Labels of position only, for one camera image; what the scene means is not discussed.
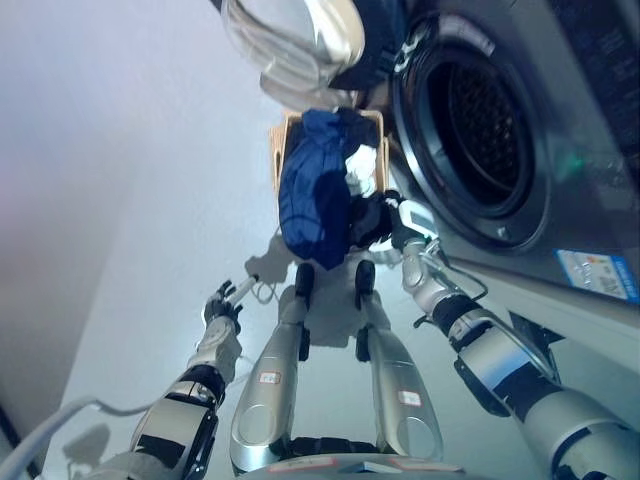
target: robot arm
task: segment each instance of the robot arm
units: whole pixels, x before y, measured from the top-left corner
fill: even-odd
[[[236,304],[256,281],[250,277],[237,290],[226,282],[209,299],[202,312],[206,331],[187,370],[142,418],[130,451],[103,463],[87,478],[204,478],[218,426],[216,412],[242,352],[237,340],[242,307]]]
[[[456,371],[485,410],[516,420],[550,478],[637,479],[640,435],[556,382],[535,346],[446,277],[434,261],[437,248],[424,237],[403,241],[403,287],[448,338]]]

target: robot leg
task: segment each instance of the robot leg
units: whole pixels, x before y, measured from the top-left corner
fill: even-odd
[[[229,447],[236,473],[262,468],[288,455],[298,359],[305,360],[309,348],[304,319],[312,289],[313,268],[302,264],[296,297],[285,308],[236,407]]]
[[[375,270],[363,261],[356,274],[356,304],[366,317],[357,356],[371,362],[379,451],[438,461],[442,436],[422,377],[400,339],[391,332],[377,293]]]

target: blue sticker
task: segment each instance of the blue sticker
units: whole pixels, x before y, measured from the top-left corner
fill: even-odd
[[[624,258],[574,250],[554,253],[574,287],[640,303],[638,288]]]

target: small sticker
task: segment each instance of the small sticker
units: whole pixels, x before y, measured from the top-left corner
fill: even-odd
[[[277,385],[280,383],[279,372],[262,372],[258,380],[260,383],[270,383],[271,385]]]
[[[326,468],[336,464],[333,457],[302,457],[289,462],[280,462],[271,465],[269,473],[289,473],[309,470],[311,468]]]
[[[495,43],[462,17],[457,15],[442,15],[439,23],[440,35],[448,35],[466,40],[487,57],[490,57],[496,49]]]
[[[638,303],[638,289],[622,257],[556,250],[574,287]]]
[[[422,399],[416,392],[409,392],[407,390],[400,390],[398,392],[398,400],[403,405],[409,405],[410,407],[421,407]]]

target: laundry basket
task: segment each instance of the laundry basket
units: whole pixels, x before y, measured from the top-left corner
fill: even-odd
[[[375,110],[359,110],[358,113],[363,117],[370,118],[376,122],[380,137],[380,144],[377,148],[376,168],[373,173],[376,190],[384,192],[389,187],[389,142],[384,137],[384,123],[382,114]],[[273,190],[278,196],[280,190],[280,176],[282,175],[282,167],[287,154],[287,138],[291,127],[302,121],[302,114],[298,112],[285,112],[284,122],[269,130],[269,142],[271,144],[271,160],[273,174]]]

